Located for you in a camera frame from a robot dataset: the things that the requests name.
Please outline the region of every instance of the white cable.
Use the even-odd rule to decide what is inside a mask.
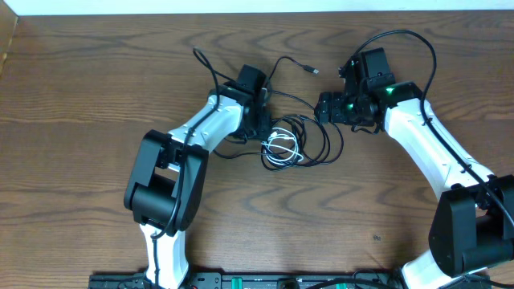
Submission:
[[[302,156],[301,153],[298,153],[298,151],[300,150],[299,147],[298,147],[298,140],[296,139],[296,136],[294,133],[292,132],[289,132],[287,129],[285,128],[273,128],[273,129],[277,129],[277,130],[281,130],[281,131],[284,131],[286,132],[287,134],[284,134],[284,133],[278,133],[278,132],[273,132],[268,138],[267,138],[267,141],[263,141],[263,145],[270,150],[270,147],[273,147],[273,148],[278,148],[278,149],[282,149],[282,150],[285,150],[286,152],[290,152],[291,155],[287,158],[275,158],[273,157],[272,154],[268,154],[266,153],[266,158],[267,160],[272,163],[272,164],[275,164],[275,165],[285,165],[284,163],[287,162],[287,161],[294,161],[297,157],[299,157],[300,159],[298,161],[303,161],[304,160],[304,156]],[[292,140],[294,141],[295,145],[293,146],[293,150],[291,149],[288,149],[288,148],[285,148],[283,147],[282,145],[277,145],[277,144],[272,144],[272,142],[274,140]]]

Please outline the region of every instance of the wood grain surface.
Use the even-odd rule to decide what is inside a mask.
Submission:
[[[398,28],[438,53],[428,99],[439,119],[497,175],[513,173],[514,12],[21,18],[0,80],[0,287],[84,288],[92,273],[147,266],[124,189],[144,134],[184,123],[213,88],[193,46],[233,76],[245,63],[270,71],[281,55],[314,66],[318,76],[290,63],[274,76],[276,89],[314,104],[343,89],[337,68],[356,47]],[[422,43],[393,36],[370,47],[379,46],[398,80],[425,84]],[[281,96],[271,105],[275,116],[309,113]],[[425,251],[437,201],[424,176],[385,133],[341,129],[345,150],[333,165],[271,173],[257,157],[212,156],[187,232],[190,262],[343,272]],[[490,273],[514,283],[514,263]]]
[[[7,51],[14,35],[14,29],[18,16],[0,0],[0,75],[2,75],[3,63],[7,58]]]

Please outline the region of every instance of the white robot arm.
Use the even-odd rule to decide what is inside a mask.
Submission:
[[[149,285],[176,289],[186,277],[185,230],[198,210],[209,154],[230,134],[265,140],[271,133],[265,84],[261,71],[245,65],[236,83],[220,86],[219,97],[213,90],[206,106],[180,128],[152,130],[143,138],[124,205],[145,236]],[[172,169],[179,178],[167,179],[155,168]]]
[[[411,82],[396,83],[385,56],[382,48],[353,55],[340,69],[345,91],[321,93],[315,115],[321,122],[351,125],[353,132],[387,132],[432,186],[439,205],[430,250],[402,268],[406,285],[435,289],[512,260],[514,227],[508,212],[514,211],[514,177],[494,176],[467,153],[439,122],[425,92]],[[374,132],[362,128],[372,126]],[[487,214],[477,218],[475,204]]]

